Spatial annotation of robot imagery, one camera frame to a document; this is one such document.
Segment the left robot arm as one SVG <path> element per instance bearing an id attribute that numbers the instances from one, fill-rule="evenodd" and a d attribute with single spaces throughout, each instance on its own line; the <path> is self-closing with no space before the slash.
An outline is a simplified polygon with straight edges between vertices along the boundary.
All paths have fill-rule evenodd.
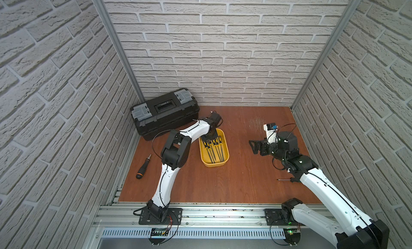
<path id="1" fill-rule="evenodd" d="M 216 129 L 222 123 L 217 112 L 211 112 L 206 118 L 183 130 L 171 130 L 161 151 L 162 172 L 156 192 L 147 203 L 149 213 L 163 222 L 168 216 L 171 192 L 179 170 L 188 160 L 191 144 L 201 138 L 210 141 L 216 137 Z"/>

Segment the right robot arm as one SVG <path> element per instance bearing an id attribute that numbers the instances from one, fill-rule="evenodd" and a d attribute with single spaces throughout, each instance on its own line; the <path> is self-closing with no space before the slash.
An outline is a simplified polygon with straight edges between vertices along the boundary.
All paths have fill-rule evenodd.
<path id="1" fill-rule="evenodd" d="M 299 223 L 328 240 L 337 249 L 385 249 L 389 228 L 358 209 L 324 175 L 309 156 L 300 154 L 297 137 L 287 131 L 268 130 L 263 140 L 250 140 L 254 154 L 272 156 L 293 177 L 291 182 L 306 186 L 329 210 L 335 220 L 313 211 L 297 198 L 282 203 L 277 219 L 286 225 Z"/>

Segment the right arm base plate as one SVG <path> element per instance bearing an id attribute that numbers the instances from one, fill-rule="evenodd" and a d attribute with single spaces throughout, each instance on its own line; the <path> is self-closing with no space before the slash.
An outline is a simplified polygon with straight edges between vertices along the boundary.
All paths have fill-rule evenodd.
<path id="1" fill-rule="evenodd" d="M 268 226 L 297 226 L 291 210 L 285 209 L 265 209 L 265 219 Z"/>

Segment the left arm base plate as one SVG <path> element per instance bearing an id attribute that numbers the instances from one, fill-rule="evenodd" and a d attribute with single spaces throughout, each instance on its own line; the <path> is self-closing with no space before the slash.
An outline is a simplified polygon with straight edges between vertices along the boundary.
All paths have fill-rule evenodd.
<path id="1" fill-rule="evenodd" d="M 147 207 L 139 213 L 139 225 L 180 225 L 182 219 L 182 208 L 168 208 L 167 212 L 156 215 Z"/>

